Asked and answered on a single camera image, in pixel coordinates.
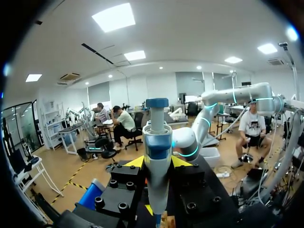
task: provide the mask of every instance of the white robotic arm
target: white robotic arm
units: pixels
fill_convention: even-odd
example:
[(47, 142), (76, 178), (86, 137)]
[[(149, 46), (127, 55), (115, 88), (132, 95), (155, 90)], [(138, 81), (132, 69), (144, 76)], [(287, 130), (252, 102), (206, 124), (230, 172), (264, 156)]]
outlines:
[(173, 146), (180, 148), (181, 155), (187, 161), (197, 158), (201, 144), (208, 133), (208, 129), (211, 127), (211, 120), (219, 112), (218, 102), (243, 104), (254, 101), (257, 105), (257, 112), (260, 115), (282, 112), (284, 106), (284, 97), (273, 97), (269, 83), (204, 92), (202, 101), (205, 107), (196, 117), (192, 127), (184, 127), (172, 132)]

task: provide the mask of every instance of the black shorts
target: black shorts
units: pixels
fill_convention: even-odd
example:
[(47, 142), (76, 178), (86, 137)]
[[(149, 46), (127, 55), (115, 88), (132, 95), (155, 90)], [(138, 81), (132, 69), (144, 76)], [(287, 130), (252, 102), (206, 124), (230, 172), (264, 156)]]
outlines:
[(251, 136), (249, 134), (245, 134), (245, 136), (247, 138), (250, 138), (250, 141), (248, 143), (248, 145), (250, 147), (252, 147), (252, 146), (258, 146), (258, 147), (260, 147), (261, 146), (261, 143), (263, 141), (263, 139), (261, 138), (261, 136)]

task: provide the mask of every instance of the wooden floor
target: wooden floor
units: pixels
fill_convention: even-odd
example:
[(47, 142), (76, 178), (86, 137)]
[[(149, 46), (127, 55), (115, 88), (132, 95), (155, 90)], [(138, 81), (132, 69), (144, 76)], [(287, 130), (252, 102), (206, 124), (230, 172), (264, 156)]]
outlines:
[[(216, 122), (213, 122), (211, 130), (216, 130), (216, 124)], [(273, 146), (273, 151), (276, 151), (276, 153), (271, 158), (266, 159), (269, 166), (273, 166), (273, 163), (276, 161), (278, 156), (277, 149), (280, 148), (282, 143), (282, 137), (280, 136), (282, 134), (282, 130), (283, 129), (278, 128), (276, 132)], [(226, 137), (226, 140), (220, 141), (217, 147), (221, 158), (218, 165), (214, 168), (214, 172), (218, 173), (227, 171), (230, 173), (229, 178), (221, 179), (227, 192), (230, 193), (246, 175), (248, 170), (253, 167), (252, 164), (259, 159), (260, 152), (255, 148), (252, 148), (250, 153), (255, 158), (254, 162), (252, 164), (246, 164), (233, 171), (230, 169), (230, 165), (237, 159), (235, 143), (239, 137), (238, 129), (235, 128), (233, 133), (226, 133), (223, 137)], [(76, 147), (78, 149), (83, 147), (81, 137), (78, 138)], [(128, 147), (128, 150), (122, 150), (114, 157), (114, 159), (119, 161), (138, 158), (144, 153), (143, 144), (140, 144), (138, 148), (139, 150), (136, 151), (135, 145), (132, 145)], [(34, 152), (34, 154), (42, 158), (42, 162), (54, 183), (60, 190), (63, 189), (62, 193), (64, 194), (64, 197), (57, 197), (57, 193), (49, 188), (41, 176), (35, 181), (37, 185), (34, 186), (33, 189), (36, 192), (40, 192), (49, 203), (52, 203), (53, 207), (59, 213), (62, 213), (66, 209), (74, 209), (74, 204), (79, 202), (80, 198), (86, 191), (82, 187), (89, 187), (92, 179), (97, 178), (104, 186), (107, 185), (110, 179), (110, 174), (105, 171), (105, 168), (108, 164), (113, 162), (111, 159), (105, 160), (103, 158), (99, 158), (98, 160), (90, 160), (89, 162), (84, 163), (80, 160), (78, 155), (67, 154), (64, 148), (58, 148), (53, 151), (46, 150), (42, 147), (38, 151)]]

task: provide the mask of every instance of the white cylinder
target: white cylinder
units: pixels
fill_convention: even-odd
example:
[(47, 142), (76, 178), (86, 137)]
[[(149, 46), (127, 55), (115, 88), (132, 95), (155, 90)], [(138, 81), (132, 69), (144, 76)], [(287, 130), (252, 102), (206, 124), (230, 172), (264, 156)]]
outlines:
[(163, 127), (163, 108), (151, 108), (151, 130), (161, 131)]

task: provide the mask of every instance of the man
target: man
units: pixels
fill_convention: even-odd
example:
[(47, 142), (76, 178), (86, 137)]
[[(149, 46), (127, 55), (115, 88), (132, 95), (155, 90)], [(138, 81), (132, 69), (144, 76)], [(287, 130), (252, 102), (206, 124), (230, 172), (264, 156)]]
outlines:
[(257, 161), (256, 166), (260, 167), (264, 158), (269, 154), (271, 139), (266, 137), (266, 125), (263, 116), (257, 114), (256, 103), (250, 103), (249, 111), (245, 112), (241, 117), (238, 130), (241, 137), (236, 144), (238, 160), (231, 166), (233, 169), (243, 165), (241, 156), (243, 148), (247, 146), (266, 146), (261, 158)]
[(119, 106), (114, 106), (111, 110), (111, 116), (114, 125), (114, 139), (115, 139), (115, 147), (114, 150), (123, 149), (123, 144), (120, 139), (121, 136), (128, 138), (130, 136), (130, 132), (135, 129), (135, 122), (130, 114), (122, 110)]
[(110, 116), (108, 112), (104, 109), (104, 105), (102, 103), (97, 104), (97, 110), (99, 113), (95, 117), (96, 120), (100, 120), (100, 122), (103, 123), (104, 121), (110, 119)]

